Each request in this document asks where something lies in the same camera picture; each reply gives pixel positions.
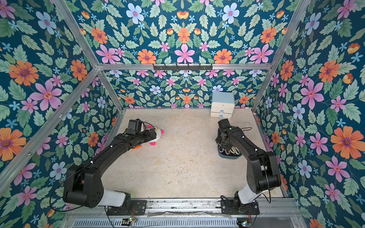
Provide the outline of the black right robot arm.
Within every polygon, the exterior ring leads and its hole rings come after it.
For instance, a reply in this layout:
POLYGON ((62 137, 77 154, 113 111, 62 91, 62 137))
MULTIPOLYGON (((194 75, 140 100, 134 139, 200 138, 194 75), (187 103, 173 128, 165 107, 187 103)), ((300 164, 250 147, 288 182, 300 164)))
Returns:
POLYGON ((220 154, 236 149, 247 161, 246 186, 235 193, 237 206, 248 205, 265 192, 281 186, 279 165, 273 152, 267 152, 252 142, 238 127, 219 127, 216 143, 220 154))

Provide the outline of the white pink plush toy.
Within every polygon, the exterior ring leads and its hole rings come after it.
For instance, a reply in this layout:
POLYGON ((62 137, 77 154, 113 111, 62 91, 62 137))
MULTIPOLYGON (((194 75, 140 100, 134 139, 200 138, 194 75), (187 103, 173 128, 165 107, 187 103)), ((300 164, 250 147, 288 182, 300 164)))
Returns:
POLYGON ((157 141, 159 141, 161 139, 161 137, 164 135, 164 130, 160 129, 160 128, 155 128, 153 127, 152 125, 148 124, 148 125, 145 125, 143 124, 141 126, 141 132, 145 131, 146 129, 152 129, 154 130, 154 134, 152 134, 152 137, 149 137, 146 141, 146 143, 149 143, 150 145, 152 146, 155 146, 157 141))

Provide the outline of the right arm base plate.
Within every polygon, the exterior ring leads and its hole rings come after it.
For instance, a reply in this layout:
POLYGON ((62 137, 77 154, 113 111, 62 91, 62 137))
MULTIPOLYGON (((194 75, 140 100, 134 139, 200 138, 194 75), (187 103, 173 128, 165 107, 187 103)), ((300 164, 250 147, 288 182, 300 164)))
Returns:
POLYGON ((249 204, 242 204, 238 199, 228 199, 221 196, 220 200, 222 214, 228 215, 259 215, 258 202, 252 202, 249 204))

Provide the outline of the black hook rail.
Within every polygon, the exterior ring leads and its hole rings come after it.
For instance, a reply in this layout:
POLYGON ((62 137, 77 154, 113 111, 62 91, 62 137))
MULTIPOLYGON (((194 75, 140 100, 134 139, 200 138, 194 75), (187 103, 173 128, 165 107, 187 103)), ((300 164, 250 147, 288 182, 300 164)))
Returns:
POLYGON ((153 64, 153 70, 191 70, 191 71, 201 71, 201 70, 213 70, 213 64, 153 64))

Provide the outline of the small white drawer cabinet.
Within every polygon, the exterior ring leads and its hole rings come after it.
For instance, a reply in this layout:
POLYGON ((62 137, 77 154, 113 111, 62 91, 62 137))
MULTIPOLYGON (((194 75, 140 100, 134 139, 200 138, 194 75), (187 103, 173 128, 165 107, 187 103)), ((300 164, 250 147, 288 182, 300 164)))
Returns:
POLYGON ((230 119, 235 107, 234 94, 230 92, 213 92, 211 117, 230 119))

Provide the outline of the teal plastic storage box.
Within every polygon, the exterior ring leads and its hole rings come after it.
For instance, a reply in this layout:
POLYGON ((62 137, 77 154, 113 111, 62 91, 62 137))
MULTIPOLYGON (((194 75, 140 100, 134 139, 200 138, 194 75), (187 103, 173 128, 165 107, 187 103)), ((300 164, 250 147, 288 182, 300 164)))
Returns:
POLYGON ((217 130, 217 138, 216 138, 216 143, 217 143, 217 148, 218 148, 218 155, 223 158, 223 159, 238 159, 239 157, 242 156, 242 153, 234 146, 231 147, 231 149, 229 151, 227 151, 226 149, 224 149, 222 147, 221 144, 218 143, 217 140, 221 139, 221 131, 220 129, 217 130))

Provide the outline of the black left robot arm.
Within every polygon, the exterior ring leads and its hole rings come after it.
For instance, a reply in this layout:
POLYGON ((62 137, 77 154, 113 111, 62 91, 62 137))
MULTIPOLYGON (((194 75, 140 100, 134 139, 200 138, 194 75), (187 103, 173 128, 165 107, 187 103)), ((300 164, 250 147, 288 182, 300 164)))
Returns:
POLYGON ((129 150, 156 139, 154 128, 136 135, 118 134, 102 152, 94 158, 73 165, 67 170, 63 201, 88 208, 96 206, 129 207, 131 195, 127 192, 107 190, 102 176, 120 156, 129 150))

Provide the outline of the cream yellow scissors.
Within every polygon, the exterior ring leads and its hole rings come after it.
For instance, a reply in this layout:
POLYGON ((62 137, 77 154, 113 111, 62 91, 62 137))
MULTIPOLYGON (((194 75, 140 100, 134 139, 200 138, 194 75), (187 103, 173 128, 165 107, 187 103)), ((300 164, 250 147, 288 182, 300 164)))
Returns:
POLYGON ((222 146, 218 147, 219 152, 222 155, 227 155, 227 156, 241 156, 241 152, 236 148, 236 147, 232 147, 230 150, 226 150, 224 149, 222 146))

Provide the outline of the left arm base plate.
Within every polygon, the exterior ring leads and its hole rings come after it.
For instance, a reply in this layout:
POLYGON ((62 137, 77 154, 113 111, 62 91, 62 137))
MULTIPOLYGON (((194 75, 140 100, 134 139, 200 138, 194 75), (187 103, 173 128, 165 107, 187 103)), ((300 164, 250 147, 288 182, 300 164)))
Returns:
POLYGON ((121 207, 108 207, 108 216, 141 216, 145 214, 146 200, 127 200, 121 207))

